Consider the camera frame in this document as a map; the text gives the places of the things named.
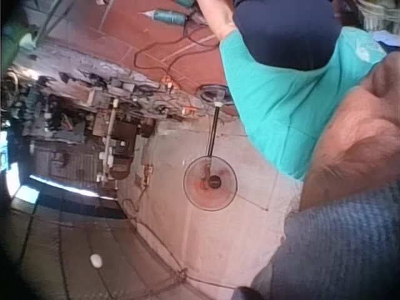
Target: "fan guard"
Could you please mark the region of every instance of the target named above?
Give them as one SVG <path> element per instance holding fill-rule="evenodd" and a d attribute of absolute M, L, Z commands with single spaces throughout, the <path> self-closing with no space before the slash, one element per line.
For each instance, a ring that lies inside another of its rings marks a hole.
<path fill-rule="evenodd" d="M 238 180 L 233 168 L 216 156 L 203 156 L 187 167 L 183 181 L 190 202 L 205 211 L 219 211 L 233 201 Z"/>

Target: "forearm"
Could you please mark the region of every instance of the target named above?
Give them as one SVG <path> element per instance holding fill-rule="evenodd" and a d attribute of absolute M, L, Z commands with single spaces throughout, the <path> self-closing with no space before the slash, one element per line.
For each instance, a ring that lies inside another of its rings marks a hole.
<path fill-rule="evenodd" d="M 233 9 L 227 1 L 229 0 L 197 0 L 211 31 L 220 41 L 236 29 Z"/>

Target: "black pole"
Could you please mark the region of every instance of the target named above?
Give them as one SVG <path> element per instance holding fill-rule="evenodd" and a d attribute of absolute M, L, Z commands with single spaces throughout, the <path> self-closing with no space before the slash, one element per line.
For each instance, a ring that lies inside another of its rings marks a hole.
<path fill-rule="evenodd" d="M 208 151 L 207 151 L 207 156 L 210 158 L 213 156 L 213 150 L 214 150 L 214 141 L 215 141 L 215 135 L 217 131 L 217 124 L 218 124 L 218 115 L 219 115 L 219 106 L 215 107 L 215 112 L 214 112 L 214 120 L 212 121 L 212 128 L 211 128 L 211 134 L 210 134 L 210 141 L 208 143 Z"/>

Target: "green object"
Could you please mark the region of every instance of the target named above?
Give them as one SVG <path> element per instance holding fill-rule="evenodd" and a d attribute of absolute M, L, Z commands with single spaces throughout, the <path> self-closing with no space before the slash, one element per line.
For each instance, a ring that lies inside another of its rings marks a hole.
<path fill-rule="evenodd" d="M 7 22 L 1 30 L 1 76 L 13 63 L 19 52 L 19 42 L 28 33 L 25 25 L 17 21 Z"/>
<path fill-rule="evenodd" d="M 157 21 L 180 26 L 183 26 L 186 22 L 185 14 L 177 11 L 166 11 L 164 9 L 156 9 L 152 18 Z"/>
<path fill-rule="evenodd" d="M 351 27 L 342 29 L 328 64 L 314 71 L 259 64 L 237 30 L 220 51 L 249 139 L 278 170 L 300 180 L 342 98 L 386 55 L 368 33 Z"/>
<path fill-rule="evenodd" d="M 174 2 L 184 6 L 185 8 L 191 8 L 196 0 L 174 0 Z"/>

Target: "gray textured fabric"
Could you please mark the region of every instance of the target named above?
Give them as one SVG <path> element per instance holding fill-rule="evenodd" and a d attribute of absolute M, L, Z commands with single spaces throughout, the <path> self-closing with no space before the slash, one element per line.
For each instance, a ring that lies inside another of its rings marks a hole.
<path fill-rule="evenodd" d="M 295 214 L 285 233 L 252 284 L 264 299 L 400 299 L 400 182 Z"/>

